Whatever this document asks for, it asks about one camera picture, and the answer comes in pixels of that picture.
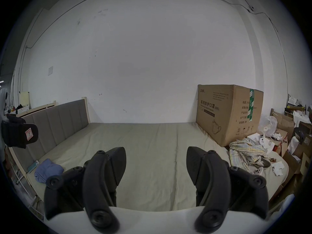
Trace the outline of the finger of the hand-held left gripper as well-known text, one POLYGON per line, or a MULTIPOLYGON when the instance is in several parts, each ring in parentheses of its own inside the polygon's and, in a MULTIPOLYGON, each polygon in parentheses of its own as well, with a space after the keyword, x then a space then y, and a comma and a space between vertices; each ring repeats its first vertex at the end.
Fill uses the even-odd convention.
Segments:
POLYGON ((35 124, 26 123, 24 119, 11 114, 2 120, 1 133, 8 147, 25 149, 28 144, 38 140, 38 127, 35 124))

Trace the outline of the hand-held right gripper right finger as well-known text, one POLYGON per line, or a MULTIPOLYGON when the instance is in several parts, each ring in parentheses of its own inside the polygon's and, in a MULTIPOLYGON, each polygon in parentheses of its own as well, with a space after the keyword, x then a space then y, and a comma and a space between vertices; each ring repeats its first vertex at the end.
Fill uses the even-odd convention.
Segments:
POLYGON ((186 167, 196 187, 196 207, 204 206, 194 224, 197 231, 218 230, 229 210, 266 219, 269 199, 263 176, 229 166, 214 150, 195 146, 187 149, 186 167))

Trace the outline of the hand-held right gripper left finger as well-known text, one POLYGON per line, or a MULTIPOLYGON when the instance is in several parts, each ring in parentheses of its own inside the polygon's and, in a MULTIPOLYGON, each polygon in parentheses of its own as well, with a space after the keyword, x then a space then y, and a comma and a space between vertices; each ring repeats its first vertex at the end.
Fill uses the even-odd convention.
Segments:
POLYGON ((124 147, 97 151, 84 166, 73 167, 46 180, 45 218, 86 210, 92 226, 104 234, 116 233, 119 221, 110 207, 116 207, 116 188, 126 169, 124 147))

